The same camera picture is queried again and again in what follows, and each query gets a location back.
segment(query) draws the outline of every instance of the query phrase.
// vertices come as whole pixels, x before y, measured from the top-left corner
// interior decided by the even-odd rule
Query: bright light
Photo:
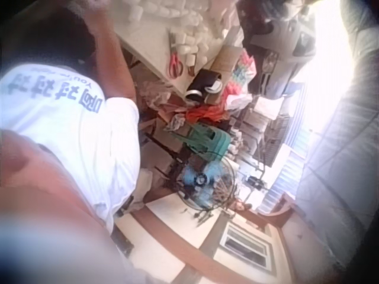
[[[354,63],[339,0],[320,1],[314,9],[317,53],[296,79],[308,84],[306,126],[320,132],[350,85]]]

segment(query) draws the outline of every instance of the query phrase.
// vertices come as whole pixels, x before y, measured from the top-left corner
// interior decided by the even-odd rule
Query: electric fan
[[[179,196],[199,211],[223,206],[235,190],[235,173],[227,159],[213,152],[193,154],[179,175]]]

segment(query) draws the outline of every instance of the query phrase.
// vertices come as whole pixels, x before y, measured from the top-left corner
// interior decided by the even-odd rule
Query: cardboard box
[[[223,88],[219,93],[209,94],[205,99],[205,102],[210,105],[217,105],[220,103],[221,94],[232,76],[232,72],[239,60],[239,57],[243,51],[242,47],[236,46],[223,46],[214,59],[210,70],[221,74],[221,81],[223,82]]]

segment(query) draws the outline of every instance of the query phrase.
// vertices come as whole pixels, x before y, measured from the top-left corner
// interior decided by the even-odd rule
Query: hand
[[[110,21],[107,17],[109,4],[110,0],[72,0],[68,3],[67,7],[74,14],[83,18],[88,31],[92,35],[96,35],[101,30],[110,26]]]

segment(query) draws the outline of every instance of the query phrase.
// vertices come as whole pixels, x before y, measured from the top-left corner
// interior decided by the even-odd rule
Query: white t-shirt
[[[53,152],[112,231],[113,214],[139,174],[136,104],[126,98],[105,100],[93,80],[40,64],[15,67],[0,81],[0,90],[0,127]]]

